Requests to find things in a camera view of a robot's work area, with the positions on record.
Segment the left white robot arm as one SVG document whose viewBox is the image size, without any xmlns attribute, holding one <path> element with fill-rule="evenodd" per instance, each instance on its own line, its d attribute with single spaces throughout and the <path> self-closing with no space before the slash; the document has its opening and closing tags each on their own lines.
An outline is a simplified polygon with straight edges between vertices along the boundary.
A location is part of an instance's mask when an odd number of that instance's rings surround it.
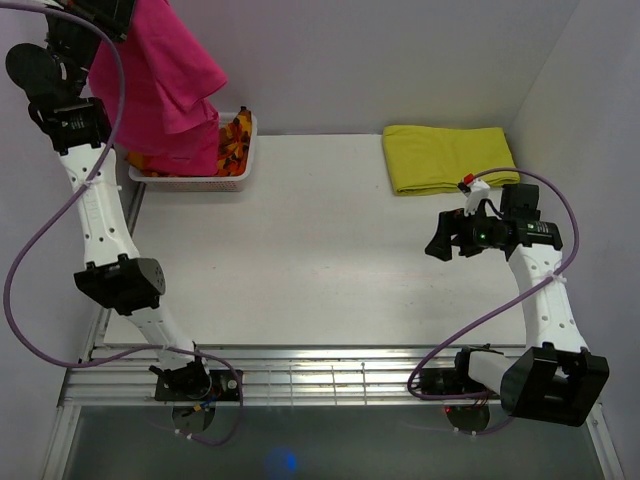
<svg viewBox="0 0 640 480">
<path fill-rule="evenodd" d="M 114 49 L 126 39 L 134 7 L 132 1 L 36 1 L 26 9 L 45 16 L 46 44 L 13 46 L 5 67 L 73 190 L 63 208 L 78 208 L 84 237 L 76 287 L 140 331 L 146 348 L 157 352 L 159 363 L 150 370 L 162 385 L 200 400 L 211 393 L 212 376 L 161 303 L 166 281 L 159 262 L 141 257 L 125 220 L 113 148 L 120 123 L 109 120 L 100 99 L 82 95 L 100 45 Z"/>
</svg>

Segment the pink trousers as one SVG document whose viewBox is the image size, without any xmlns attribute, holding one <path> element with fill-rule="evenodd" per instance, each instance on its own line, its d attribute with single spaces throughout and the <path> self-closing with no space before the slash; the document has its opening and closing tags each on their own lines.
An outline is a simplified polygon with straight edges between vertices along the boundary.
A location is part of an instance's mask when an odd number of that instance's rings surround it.
<svg viewBox="0 0 640 480">
<path fill-rule="evenodd" d="M 89 74 L 117 132 L 149 169 L 186 177 L 218 171 L 219 113 L 211 95 L 227 76 L 167 1 L 137 2 L 116 64 L 101 45 Z"/>
</svg>

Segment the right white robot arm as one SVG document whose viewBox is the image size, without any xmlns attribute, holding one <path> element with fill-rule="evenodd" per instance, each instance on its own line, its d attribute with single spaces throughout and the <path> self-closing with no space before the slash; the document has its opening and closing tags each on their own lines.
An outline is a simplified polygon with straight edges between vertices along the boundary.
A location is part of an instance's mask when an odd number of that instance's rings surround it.
<svg viewBox="0 0 640 480">
<path fill-rule="evenodd" d="M 609 378 L 602 356 L 592 354 L 580 334 L 563 277 L 558 227 L 541 219 L 539 189 L 506 185 L 493 216 L 489 186 L 473 176 L 458 185 L 464 207 L 440 213 L 427 255 L 449 261 L 485 250 L 504 253 L 523 299 L 526 350 L 511 360 L 490 346 L 465 347 L 439 387 L 425 379 L 425 393 L 474 397 L 496 394 L 507 415 L 528 420 L 582 425 Z"/>
</svg>

